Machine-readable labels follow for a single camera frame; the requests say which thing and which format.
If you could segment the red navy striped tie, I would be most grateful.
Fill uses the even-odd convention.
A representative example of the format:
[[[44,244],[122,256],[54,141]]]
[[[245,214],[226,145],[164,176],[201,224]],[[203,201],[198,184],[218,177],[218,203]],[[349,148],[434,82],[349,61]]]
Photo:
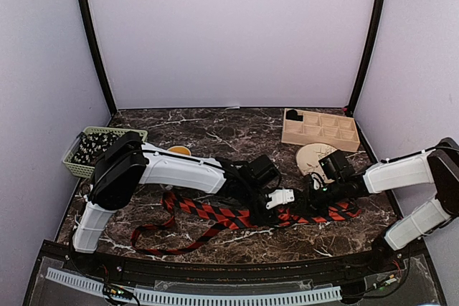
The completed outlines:
[[[226,209],[213,206],[211,204],[203,204],[194,199],[185,198],[177,193],[167,191],[163,193],[161,205],[171,215],[170,219],[163,224],[145,224],[138,226],[131,234],[131,247],[139,254],[145,255],[182,255],[195,251],[218,233],[225,229],[251,229],[257,225],[250,219],[248,210]],[[212,220],[214,224],[209,227],[193,244],[179,249],[143,249],[137,246],[137,241],[141,235],[147,232],[156,230],[166,230],[175,224],[175,209],[198,216],[201,219]],[[357,217],[361,213],[361,209],[356,203],[338,202],[328,208],[326,216],[298,216],[291,213],[287,209],[282,209],[278,212],[277,220],[280,222],[280,227],[288,227],[294,224],[320,224],[334,221],[345,221]]]

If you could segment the white patterned mug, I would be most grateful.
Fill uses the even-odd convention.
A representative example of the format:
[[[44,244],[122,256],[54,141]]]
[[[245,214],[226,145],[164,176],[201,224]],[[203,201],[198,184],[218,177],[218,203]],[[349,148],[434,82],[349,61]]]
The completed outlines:
[[[186,156],[191,156],[191,151],[186,147],[182,145],[175,145],[167,149],[167,151],[170,151],[172,153],[178,153]],[[174,188],[172,185],[167,185],[164,187],[165,190],[170,191]]]

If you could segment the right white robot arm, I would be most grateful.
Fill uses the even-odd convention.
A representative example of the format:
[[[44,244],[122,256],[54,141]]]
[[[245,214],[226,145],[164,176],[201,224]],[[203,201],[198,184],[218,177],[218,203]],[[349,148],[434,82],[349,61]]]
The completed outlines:
[[[443,138],[437,145],[415,153],[380,161],[359,173],[341,150],[324,156],[318,164],[331,182],[318,188],[313,181],[308,182],[308,210],[323,212],[337,201],[396,188],[435,186],[436,194],[386,229],[381,246],[366,256],[366,267],[373,273],[383,272],[393,262],[395,251],[458,218],[458,144],[452,138]]]

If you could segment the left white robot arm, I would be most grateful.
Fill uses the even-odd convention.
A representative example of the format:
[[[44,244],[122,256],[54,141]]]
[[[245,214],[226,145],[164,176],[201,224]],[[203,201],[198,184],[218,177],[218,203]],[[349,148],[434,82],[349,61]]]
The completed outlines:
[[[137,132],[129,131],[95,161],[87,203],[72,235],[72,260],[85,274],[98,272],[101,259],[94,252],[99,238],[140,185],[222,194],[246,206],[263,225],[271,225],[274,216],[267,208],[266,188],[273,181],[280,182],[281,174],[266,155],[252,162],[186,156],[144,143]]]

